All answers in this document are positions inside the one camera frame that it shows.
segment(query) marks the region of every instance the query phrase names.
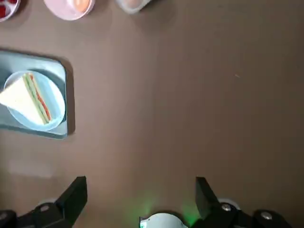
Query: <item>gray tray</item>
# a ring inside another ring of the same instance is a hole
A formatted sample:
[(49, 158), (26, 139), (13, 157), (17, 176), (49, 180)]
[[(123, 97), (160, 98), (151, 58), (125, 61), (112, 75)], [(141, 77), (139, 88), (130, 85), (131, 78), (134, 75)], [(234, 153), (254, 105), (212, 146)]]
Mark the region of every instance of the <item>gray tray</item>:
[(61, 124), (51, 131), (33, 131), (20, 124), (8, 111), (7, 107), (0, 105), (0, 128), (31, 133), (55, 139), (64, 139), (67, 136), (67, 87), (66, 71), (63, 65), (56, 60), (16, 52), (0, 50), (0, 91), (3, 90), (6, 79), (16, 71), (34, 70), (51, 79), (59, 88), (66, 104), (66, 114)]

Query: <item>sandwich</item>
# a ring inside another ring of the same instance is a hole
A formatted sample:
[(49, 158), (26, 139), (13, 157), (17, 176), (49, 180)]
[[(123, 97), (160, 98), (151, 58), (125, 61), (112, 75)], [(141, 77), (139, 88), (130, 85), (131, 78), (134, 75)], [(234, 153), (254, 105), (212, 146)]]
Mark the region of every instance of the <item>sandwich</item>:
[(52, 117), (32, 73), (24, 74), (0, 93), (0, 104), (14, 109), (35, 124), (48, 124)]

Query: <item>white dish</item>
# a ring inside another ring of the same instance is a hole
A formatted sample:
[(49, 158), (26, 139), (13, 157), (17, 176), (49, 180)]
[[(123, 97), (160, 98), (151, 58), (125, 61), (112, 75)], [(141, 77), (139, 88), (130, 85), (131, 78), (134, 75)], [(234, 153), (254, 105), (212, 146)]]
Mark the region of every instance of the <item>white dish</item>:
[(116, 0), (118, 5), (128, 14), (139, 12), (151, 0)]
[(20, 2), (21, 0), (17, 0), (16, 4), (9, 3), (7, 0), (0, 2), (0, 6), (5, 6), (7, 11), (7, 15), (3, 18), (0, 18), (0, 22), (4, 22), (7, 19), (11, 18), (15, 12), (17, 12)]
[(9, 76), (4, 84), (4, 89), (28, 72), (31, 72), (34, 75), (35, 80), (39, 84), (42, 96), (44, 97), (44, 101), (51, 113), (52, 120), (48, 124), (39, 125), (31, 122), (25, 116), (14, 109), (8, 108), (8, 110), (20, 124), (26, 126), (29, 129), (44, 132), (50, 131), (59, 126), (66, 112), (66, 105), (63, 96), (53, 81), (51, 81), (43, 74), (35, 71), (18, 71)]
[(90, 0), (85, 12), (79, 12), (72, 7), (71, 0), (44, 0), (48, 9), (62, 20), (78, 20), (87, 15), (93, 9), (95, 0)]

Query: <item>tomato slice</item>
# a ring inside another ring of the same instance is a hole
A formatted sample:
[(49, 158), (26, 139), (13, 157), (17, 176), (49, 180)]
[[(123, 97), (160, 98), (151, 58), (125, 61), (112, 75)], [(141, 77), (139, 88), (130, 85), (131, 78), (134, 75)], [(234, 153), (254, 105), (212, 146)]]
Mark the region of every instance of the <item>tomato slice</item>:
[(8, 0), (8, 2), (11, 4), (17, 4), (17, 0)]
[(0, 6), (0, 18), (4, 18), (6, 16), (6, 8), (5, 6)]

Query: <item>brown table surface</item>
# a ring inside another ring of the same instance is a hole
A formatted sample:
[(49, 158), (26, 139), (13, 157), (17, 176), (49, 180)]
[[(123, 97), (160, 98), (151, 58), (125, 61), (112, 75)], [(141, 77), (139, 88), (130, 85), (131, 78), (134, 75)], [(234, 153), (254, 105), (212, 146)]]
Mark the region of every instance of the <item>brown table surface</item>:
[(302, 0), (158, 0), (134, 16), (97, 0), (75, 22), (22, 1), (0, 47), (66, 63), (76, 128), (0, 131), (1, 208), (27, 212), (86, 175), (78, 228), (134, 228), (160, 209), (192, 221), (205, 176), (244, 211), (303, 227)]

